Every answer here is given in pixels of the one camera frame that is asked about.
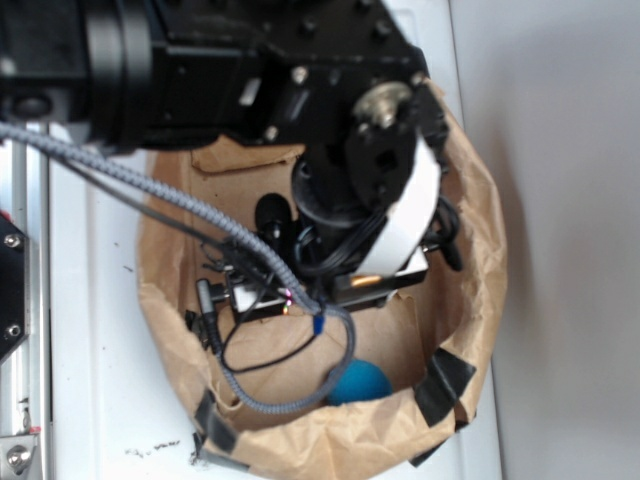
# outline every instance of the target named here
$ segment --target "white surface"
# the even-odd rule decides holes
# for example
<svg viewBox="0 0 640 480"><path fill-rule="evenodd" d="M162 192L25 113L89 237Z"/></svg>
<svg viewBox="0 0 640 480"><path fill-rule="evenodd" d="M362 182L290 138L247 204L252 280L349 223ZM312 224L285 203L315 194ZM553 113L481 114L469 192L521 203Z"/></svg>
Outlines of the white surface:
<svg viewBox="0 0 640 480"><path fill-rule="evenodd" d="M416 144L414 162L400 199L387 211L387 223L356 275L393 277L422 240L440 193L440 165L422 137Z"/></svg>
<svg viewBox="0 0 640 480"><path fill-rule="evenodd" d="M640 476L640 3L452 0L465 125L504 199L505 477Z"/></svg>
<svg viewBox="0 0 640 480"><path fill-rule="evenodd" d="M445 0L391 2L428 50L436 81L457 91ZM419 17L412 17L415 8ZM458 112L456 96L450 103ZM141 167L141 159L128 160ZM52 330L56 474L64 480L252 478L189 464L193 427L171 390L136 298L137 214L52 169ZM490 378L478 419L420 468L380 479L499 479ZM180 441L176 446L154 447Z"/></svg>

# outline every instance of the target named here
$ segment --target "robotic arm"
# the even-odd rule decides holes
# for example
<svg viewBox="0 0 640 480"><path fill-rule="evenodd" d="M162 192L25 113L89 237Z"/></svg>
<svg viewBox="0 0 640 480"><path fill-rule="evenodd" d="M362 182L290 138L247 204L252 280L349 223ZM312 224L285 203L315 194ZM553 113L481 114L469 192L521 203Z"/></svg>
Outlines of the robotic arm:
<svg viewBox="0 0 640 480"><path fill-rule="evenodd" d="M440 195L448 128L427 74L381 0L0 3L6 121L60 122L106 154L220 134L305 144L296 219L271 194L256 226L315 297L350 310L422 281L428 250L461 268L457 215ZM286 299L226 272L218 290L236 313L281 311Z"/></svg>

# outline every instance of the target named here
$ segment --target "black cable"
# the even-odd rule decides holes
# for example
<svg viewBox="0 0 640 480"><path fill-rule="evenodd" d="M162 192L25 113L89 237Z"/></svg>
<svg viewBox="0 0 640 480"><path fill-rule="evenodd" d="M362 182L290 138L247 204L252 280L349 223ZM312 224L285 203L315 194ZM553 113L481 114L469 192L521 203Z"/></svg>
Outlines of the black cable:
<svg viewBox="0 0 640 480"><path fill-rule="evenodd" d="M306 236L310 233L305 229L301 236L296 240L296 245L294 247L297 270L305 276L319 276L330 273L339 268L365 241L367 241L369 237L371 237L371 235L376 232L380 226L382 226L385 218L385 215L382 213L371 215L362 222L356 230L349 234L342 243L333 252L331 252L331 254L329 254L328 257L313 265L302 263L300 258L301 249L313 241L313 239L310 241L305 240Z"/></svg>
<svg viewBox="0 0 640 480"><path fill-rule="evenodd" d="M444 245L452 243L460 231L460 217L456 207L443 195L438 198L438 206L433 218L440 229L434 231L429 228L424 236L424 242L429 251L435 251Z"/></svg>
<svg viewBox="0 0 640 480"><path fill-rule="evenodd" d="M269 278L267 279L267 285L269 285L272 281L273 281L273 273L269 275ZM283 363L295 357L297 354L299 354L303 350L305 350L318 337L317 335L312 335L305 343L300 345L298 348L296 348L292 352L287 353L286 355L283 355L282 357L276 358L275 360L270 360L265 363L260 363L258 365L252 365L250 367L243 367L243 368L233 368L231 365L229 365L229 362L227 361L227 357L226 357L227 349L229 348L229 345L231 344L233 337L240 330L240 327L246 323L247 319L249 318L249 315L251 315L251 313L255 310L258 304L262 301L266 291L267 291L267 288L260 289L258 295L256 296L256 299L253 301L251 306L242 314L240 319L238 319L236 324L233 326L233 328L229 332L229 335L227 335L227 338L222 343L221 363L227 370L229 370L235 375L239 375L241 373L254 372L256 370L262 370L262 369L273 367L274 365Z"/></svg>

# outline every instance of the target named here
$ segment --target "metal screw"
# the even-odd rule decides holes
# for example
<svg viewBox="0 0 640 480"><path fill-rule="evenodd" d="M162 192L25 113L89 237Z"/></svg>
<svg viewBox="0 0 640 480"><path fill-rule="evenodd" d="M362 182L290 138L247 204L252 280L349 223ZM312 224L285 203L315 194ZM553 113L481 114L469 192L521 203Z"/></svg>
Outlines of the metal screw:
<svg viewBox="0 0 640 480"><path fill-rule="evenodd" d="M22 237L17 233L11 233L4 237L4 244L13 249L19 249L22 247Z"/></svg>
<svg viewBox="0 0 640 480"><path fill-rule="evenodd" d="M318 23L313 17L305 17L300 23L300 33L307 37L311 37L316 33Z"/></svg>
<svg viewBox="0 0 640 480"><path fill-rule="evenodd" d="M309 78L309 70L307 67L296 67L291 70L291 79L296 85L302 85Z"/></svg>
<svg viewBox="0 0 640 480"><path fill-rule="evenodd" d="M358 125L358 133L360 135L366 135L370 128L371 127L368 123L361 123L360 125Z"/></svg>
<svg viewBox="0 0 640 480"><path fill-rule="evenodd" d="M278 127L271 125L264 131L264 138L269 142L273 142L276 138L278 138Z"/></svg>
<svg viewBox="0 0 640 480"><path fill-rule="evenodd" d="M386 20L378 20L373 29L373 36L378 40L386 40L387 38L389 38L392 32L393 29L389 22L387 22Z"/></svg>
<svg viewBox="0 0 640 480"><path fill-rule="evenodd" d="M384 108L381 112L380 112L380 127L382 128L389 128L391 125L393 125L396 121L396 114L395 111L393 109L393 107L391 106L386 106L386 108Z"/></svg>
<svg viewBox="0 0 640 480"><path fill-rule="evenodd" d="M10 337L17 337L18 335L20 335L21 331L22 330L18 325L11 325L10 327L7 327L7 334Z"/></svg>
<svg viewBox="0 0 640 480"><path fill-rule="evenodd" d="M426 78L427 76L424 74L424 72L416 72L411 77L411 83L414 87L417 87L419 85L422 85Z"/></svg>
<svg viewBox="0 0 640 480"><path fill-rule="evenodd" d="M30 460L31 452L29 452L22 445L16 445L11 450L9 450L9 453L7 453L7 463L14 470L23 465L26 465Z"/></svg>

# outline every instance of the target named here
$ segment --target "black bracket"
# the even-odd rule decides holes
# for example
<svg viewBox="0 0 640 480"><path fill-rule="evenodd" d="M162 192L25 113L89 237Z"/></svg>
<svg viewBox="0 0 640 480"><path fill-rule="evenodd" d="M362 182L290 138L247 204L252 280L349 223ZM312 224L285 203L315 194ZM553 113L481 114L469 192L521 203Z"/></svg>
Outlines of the black bracket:
<svg viewBox="0 0 640 480"><path fill-rule="evenodd" d="M0 364L27 336L26 237L0 215Z"/></svg>

